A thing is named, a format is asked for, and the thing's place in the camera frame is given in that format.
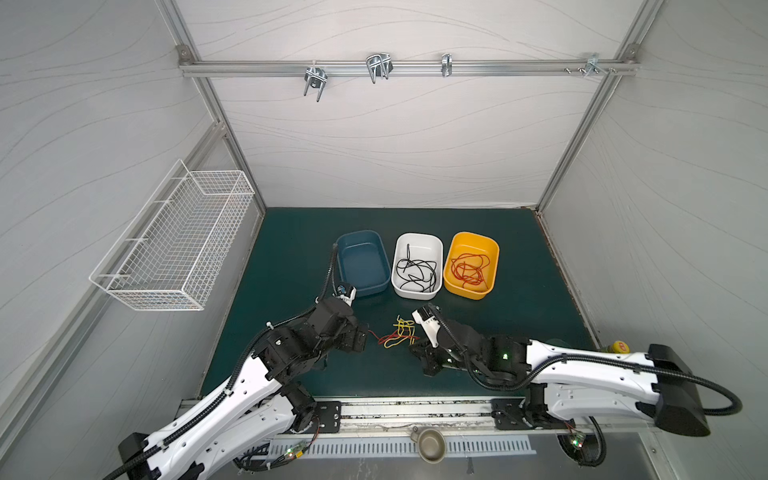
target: white wall panel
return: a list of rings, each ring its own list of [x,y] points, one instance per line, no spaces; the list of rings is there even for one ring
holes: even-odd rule
[[[214,81],[270,207],[536,204],[596,79]]]
[[[670,345],[744,401],[664,436],[681,478],[768,471],[767,25],[759,0],[668,0],[544,215],[600,339]]]
[[[204,60],[612,57],[641,0],[178,0]]]
[[[209,127],[151,0],[0,4],[0,412]]]
[[[222,141],[201,170],[234,169]],[[232,303],[258,219],[251,203],[202,312],[134,312],[111,301],[34,417],[0,480],[101,478],[120,464],[132,432],[166,425],[193,398]],[[40,452],[45,461],[40,462]]]

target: metal bracket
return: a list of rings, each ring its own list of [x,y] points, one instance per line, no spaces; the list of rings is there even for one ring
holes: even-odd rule
[[[637,63],[637,51],[640,50],[639,43],[630,43],[621,54],[620,60],[624,63]]]
[[[491,417],[497,430],[536,430],[565,429],[565,424],[557,419],[537,421],[526,418],[522,403],[525,399],[491,399]]]
[[[322,68],[315,66],[309,67],[306,72],[304,72],[304,80],[306,81],[306,85],[304,85],[304,96],[306,97],[306,93],[310,90],[310,87],[318,88],[317,101],[320,101],[320,95],[323,94],[323,89],[326,87],[326,82],[328,81],[326,72]]]
[[[611,72],[609,70],[606,70],[598,65],[598,62],[600,59],[598,58],[598,54],[593,54],[588,60],[587,63],[584,64],[583,68],[579,68],[578,70],[581,72],[581,75],[584,77],[588,77],[592,74],[605,74],[608,75]]]
[[[315,415],[320,423],[320,433],[339,433],[341,428],[341,402],[318,402],[317,408],[315,408]]]
[[[392,58],[389,57],[388,53],[375,53],[366,58],[366,67],[374,84],[376,77],[384,77],[389,80],[389,72],[392,71]]]
[[[450,77],[453,73],[453,55],[449,53],[442,54],[440,65],[442,67],[442,76]]]
[[[179,54],[179,65],[192,65],[194,62],[192,50],[186,45],[176,45],[176,53]]]

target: robotic arm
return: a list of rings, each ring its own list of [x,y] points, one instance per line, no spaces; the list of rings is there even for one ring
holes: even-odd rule
[[[180,418],[150,435],[127,437],[118,448],[125,464],[106,478],[126,472],[130,480],[203,480],[276,434],[305,430],[316,402],[293,379],[331,349],[362,352],[366,344],[368,326],[351,307],[354,287],[343,283],[339,291],[305,316],[268,324],[233,375]]]
[[[741,401],[732,392],[700,377],[663,345],[648,353],[617,355],[565,349],[508,335],[483,336],[446,319],[432,304],[413,313],[427,340],[411,347],[427,376],[443,368],[466,370],[480,386],[503,392],[525,391],[525,401],[506,404],[494,416],[520,429],[564,428],[573,418],[631,416],[653,421],[667,432],[710,434],[706,415],[732,415]],[[705,409],[696,384],[731,402]]]
[[[366,343],[368,326],[358,323],[351,308],[355,289],[343,283],[333,292],[337,296],[319,300],[303,314],[276,326],[268,323],[243,351],[232,376],[179,419],[150,435],[128,436],[118,448],[125,463],[105,480],[124,473],[129,480],[203,480],[276,434],[306,431],[317,404],[293,380],[331,349],[362,352]],[[411,347],[426,375],[462,369],[486,389],[525,392],[523,402],[502,399],[492,414],[512,429],[562,429],[577,417],[628,415],[653,420],[668,432],[704,436],[710,433],[705,415],[741,410],[733,393],[691,375],[666,346],[615,355],[483,336],[445,319],[431,304],[413,318],[428,337]],[[725,395],[732,405],[704,409],[696,384]],[[296,447],[272,466],[298,458],[309,446]]]

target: metal base plate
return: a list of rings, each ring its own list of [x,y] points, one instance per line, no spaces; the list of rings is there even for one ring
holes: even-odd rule
[[[315,414],[319,419],[320,433],[339,433],[341,428],[341,402],[318,402]]]
[[[520,405],[523,399],[491,399],[491,411],[492,412],[506,412],[509,410],[515,410]],[[515,419],[510,415],[500,415],[494,417],[494,427],[497,430],[533,430],[533,425],[529,425],[527,422],[521,419]],[[547,430],[566,429],[567,427],[563,422],[552,420],[549,422],[549,427],[545,427]]]

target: wire basket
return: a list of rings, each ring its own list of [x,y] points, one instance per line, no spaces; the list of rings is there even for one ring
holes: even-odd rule
[[[147,202],[91,274],[134,310],[202,310],[253,198],[240,170],[189,171],[179,162],[184,175],[171,177],[174,168],[153,196],[165,189],[167,198]]]

